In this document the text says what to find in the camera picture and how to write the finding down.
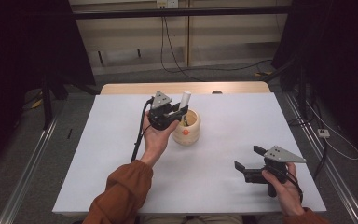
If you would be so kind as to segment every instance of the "orange sleeve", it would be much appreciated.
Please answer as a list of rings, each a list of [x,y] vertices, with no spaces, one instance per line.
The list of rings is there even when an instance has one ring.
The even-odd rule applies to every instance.
[[[297,217],[283,217],[284,224],[327,224],[330,223],[323,217],[318,216],[309,208],[304,208],[305,213]]]
[[[83,223],[133,223],[145,203],[152,176],[152,168],[141,161],[117,168],[107,178],[105,192],[92,202]]]

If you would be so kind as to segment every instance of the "wooden table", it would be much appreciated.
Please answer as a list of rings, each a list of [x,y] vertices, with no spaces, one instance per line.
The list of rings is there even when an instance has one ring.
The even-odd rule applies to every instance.
[[[265,82],[169,82],[169,83],[131,83],[106,84],[101,94],[155,94],[156,90],[165,94],[178,94],[183,90],[197,94],[207,94],[213,91],[222,93],[261,93],[270,92]]]
[[[105,85],[89,113],[53,212],[87,214],[92,200],[103,192],[106,177],[130,161],[145,101],[163,91],[180,102],[184,90],[194,93],[190,103],[202,120],[201,137],[191,147],[169,139],[169,149],[153,168],[153,185],[139,214],[279,213],[279,203],[268,196],[268,186],[246,183],[234,168],[234,161],[249,168],[263,166],[254,146],[280,146],[301,156],[275,95],[263,82]],[[139,155],[144,148],[141,143]],[[303,205],[325,211],[307,165],[299,163],[296,173],[306,192]]]

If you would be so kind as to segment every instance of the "aluminum rail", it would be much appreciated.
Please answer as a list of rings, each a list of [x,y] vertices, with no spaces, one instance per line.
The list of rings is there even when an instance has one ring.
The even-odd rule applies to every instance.
[[[209,8],[164,8],[118,11],[76,11],[73,13],[40,12],[27,14],[29,17],[52,20],[92,20],[113,18],[180,17],[180,16],[224,16],[259,15],[312,12],[319,5],[273,6],[273,7],[209,7]]]
[[[50,137],[54,132],[55,126],[57,124],[57,119],[62,114],[63,107],[64,103],[59,104],[57,109],[57,115],[53,118],[48,128],[42,132],[39,138],[39,142],[34,149],[34,153],[31,156],[31,159],[29,159],[27,166],[22,172],[21,178],[17,182],[16,188],[14,188],[3,212],[1,213],[0,224],[13,223],[17,213],[19,212],[25,194],[30,187],[31,179],[33,178],[34,173],[36,172],[36,168],[40,160],[42,159],[45,148],[48,145],[48,141],[50,140]]]
[[[304,122],[304,120],[301,118],[300,112],[297,109],[298,103],[295,97],[287,93],[285,94],[285,96],[287,102],[289,103],[290,107],[293,110],[293,113],[300,120],[300,122]],[[301,125],[301,128],[303,129],[304,134],[310,141],[310,145],[312,146],[312,149],[314,150],[315,154],[318,156],[320,160],[324,152],[324,147],[322,142],[319,140],[319,137],[317,136],[315,131],[310,127],[309,124],[303,124]],[[341,199],[343,205],[347,209],[348,214],[351,216],[353,223],[358,224],[358,201],[354,197],[350,188],[345,183],[344,179],[339,174],[334,163],[328,157],[325,161],[324,169],[332,185],[336,189],[336,192],[339,198]]]

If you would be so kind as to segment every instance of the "wooden cup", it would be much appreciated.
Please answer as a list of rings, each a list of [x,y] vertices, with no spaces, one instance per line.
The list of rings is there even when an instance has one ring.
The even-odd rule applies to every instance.
[[[172,138],[182,146],[191,146],[200,138],[200,115],[194,110],[188,110],[186,114],[188,126],[182,120],[172,133]]]

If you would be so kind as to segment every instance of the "white table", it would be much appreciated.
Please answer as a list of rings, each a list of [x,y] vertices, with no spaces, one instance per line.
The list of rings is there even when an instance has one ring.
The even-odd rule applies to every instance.
[[[108,175],[129,163],[142,108],[150,94],[100,95],[53,208],[67,216],[85,215],[102,193]],[[181,95],[170,94],[173,103]],[[234,160],[261,168],[253,146],[275,145],[301,156],[273,93],[193,94],[189,107],[201,116],[200,140],[183,147],[170,139],[154,167],[152,188],[141,215],[266,214],[280,212],[268,185],[246,183]],[[138,158],[143,154],[140,146]],[[303,205],[325,211],[306,164],[296,166]]]

